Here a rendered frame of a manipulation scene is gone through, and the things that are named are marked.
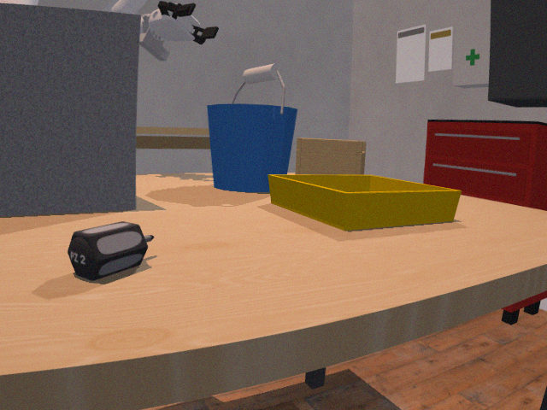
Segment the yellow shallow tray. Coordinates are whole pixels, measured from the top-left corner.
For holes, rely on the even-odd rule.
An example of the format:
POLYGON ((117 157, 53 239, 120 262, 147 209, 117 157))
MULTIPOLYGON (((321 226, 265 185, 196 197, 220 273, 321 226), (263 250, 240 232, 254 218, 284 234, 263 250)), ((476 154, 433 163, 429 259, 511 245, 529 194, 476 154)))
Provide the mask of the yellow shallow tray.
POLYGON ((343 231, 454 221, 462 193, 374 175, 268 175, 268 182, 272 204, 343 231))

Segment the blue pail with grey handle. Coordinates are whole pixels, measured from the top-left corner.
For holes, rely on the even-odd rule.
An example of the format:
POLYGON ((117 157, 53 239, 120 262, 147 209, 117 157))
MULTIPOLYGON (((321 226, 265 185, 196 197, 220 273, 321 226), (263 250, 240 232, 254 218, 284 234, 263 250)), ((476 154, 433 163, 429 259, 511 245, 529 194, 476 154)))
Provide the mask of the blue pail with grey handle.
POLYGON ((270 192, 268 175, 287 175, 297 109, 284 107, 284 69, 278 63, 247 69, 231 104, 207 105, 214 187, 270 192), (279 79, 281 106, 234 104, 246 84, 279 79))

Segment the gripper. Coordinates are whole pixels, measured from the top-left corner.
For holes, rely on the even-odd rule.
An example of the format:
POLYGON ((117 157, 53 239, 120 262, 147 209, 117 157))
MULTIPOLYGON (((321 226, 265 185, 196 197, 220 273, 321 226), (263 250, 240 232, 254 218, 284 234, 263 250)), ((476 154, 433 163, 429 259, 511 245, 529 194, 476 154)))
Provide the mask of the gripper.
MULTIPOLYGON (((193 40, 199 44, 203 44, 207 38, 215 38, 219 27, 201 28, 199 22, 192 16, 195 7, 195 3, 182 5, 180 3, 160 1, 158 3, 159 9, 152 12, 149 18, 151 33, 154 31, 155 35, 161 37, 160 41, 193 40), (202 32, 202 35, 197 35, 198 32, 202 32)), ((154 38, 155 35, 153 35, 154 38)))

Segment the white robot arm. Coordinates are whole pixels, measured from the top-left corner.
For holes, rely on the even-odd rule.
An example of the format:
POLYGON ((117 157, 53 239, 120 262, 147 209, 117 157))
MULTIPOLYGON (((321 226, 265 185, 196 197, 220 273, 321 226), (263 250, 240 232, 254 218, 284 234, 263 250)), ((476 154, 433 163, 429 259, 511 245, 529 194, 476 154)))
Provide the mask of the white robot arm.
MULTIPOLYGON (((102 9, 102 11, 137 14, 137 12, 143 7, 145 2, 146 0, 110 0, 102 9)), ((38 5, 38 0, 0 0, 0 3, 38 5)), ((156 33, 154 31, 151 33, 149 27, 150 15, 151 14, 141 15, 139 43, 159 61, 166 61, 170 52, 162 47, 165 40, 160 41, 162 39, 161 37, 155 35, 156 33), (153 37, 153 35, 155 35, 155 38, 153 37), (159 40, 157 40, 156 38, 158 38, 159 40)))

